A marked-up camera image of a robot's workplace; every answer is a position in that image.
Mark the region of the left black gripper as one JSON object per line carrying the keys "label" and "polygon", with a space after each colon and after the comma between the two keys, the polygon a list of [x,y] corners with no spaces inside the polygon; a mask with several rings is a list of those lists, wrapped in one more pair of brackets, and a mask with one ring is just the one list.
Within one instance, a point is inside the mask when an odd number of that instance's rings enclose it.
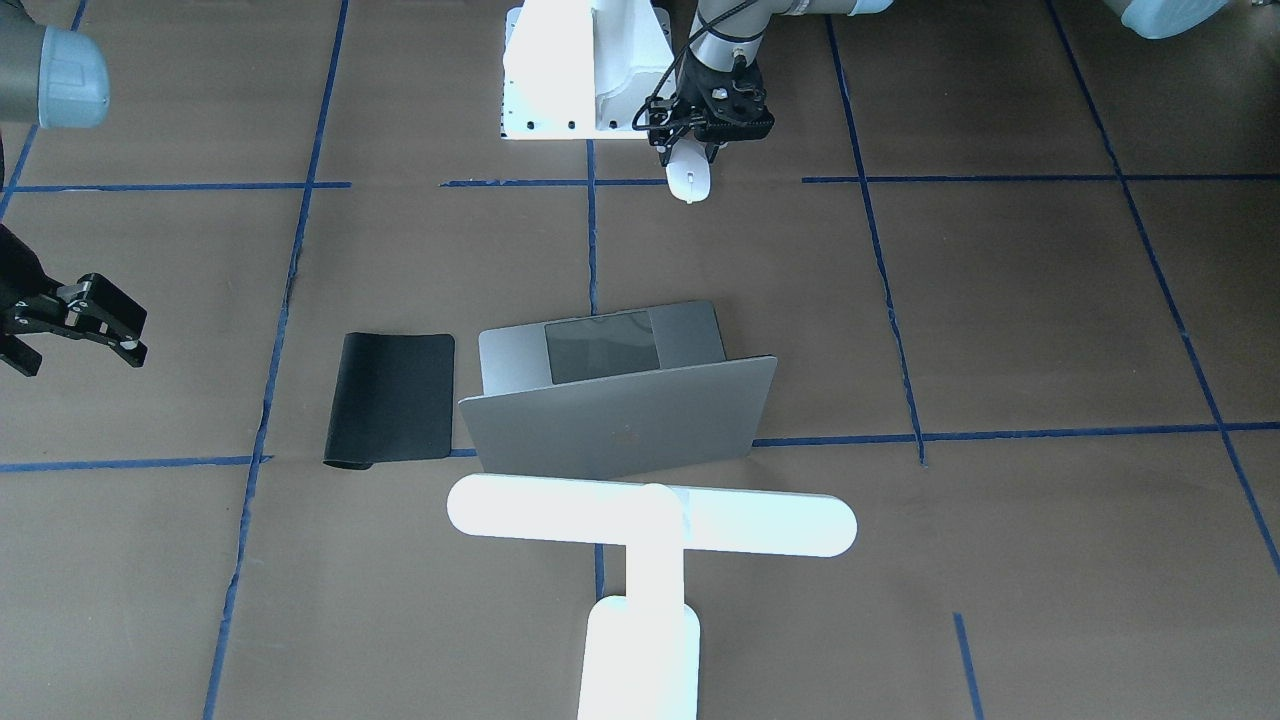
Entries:
{"label": "left black gripper", "polygon": [[730,70],[716,70],[694,55],[685,55],[675,72],[671,97],[649,97],[645,104],[645,135],[655,146],[662,167],[668,167],[673,143],[690,138],[707,145],[707,164],[713,165],[724,143],[764,140],[774,127],[767,92],[756,61],[731,61]]}

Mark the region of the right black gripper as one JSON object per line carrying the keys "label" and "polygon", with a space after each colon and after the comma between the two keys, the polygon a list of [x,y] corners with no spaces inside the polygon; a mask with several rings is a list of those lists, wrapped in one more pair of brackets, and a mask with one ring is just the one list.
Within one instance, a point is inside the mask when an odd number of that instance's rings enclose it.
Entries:
{"label": "right black gripper", "polygon": [[61,284],[47,275],[37,255],[1,227],[1,360],[23,377],[36,377],[44,357],[22,334],[56,334],[108,346],[132,368],[142,368],[141,342],[147,311],[97,273]]}

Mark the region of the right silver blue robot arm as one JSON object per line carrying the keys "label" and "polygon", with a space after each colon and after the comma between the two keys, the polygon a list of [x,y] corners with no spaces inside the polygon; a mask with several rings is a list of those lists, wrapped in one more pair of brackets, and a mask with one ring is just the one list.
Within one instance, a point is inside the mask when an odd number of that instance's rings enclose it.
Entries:
{"label": "right silver blue robot arm", "polygon": [[[40,128],[93,128],[110,104],[110,78],[99,45],[73,29],[36,22],[19,1],[3,3],[3,120]],[[63,284],[36,252],[1,228],[1,357],[26,377],[38,374],[42,356],[24,334],[56,334],[109,347],[141,368],[146,310],[99,273]]]}

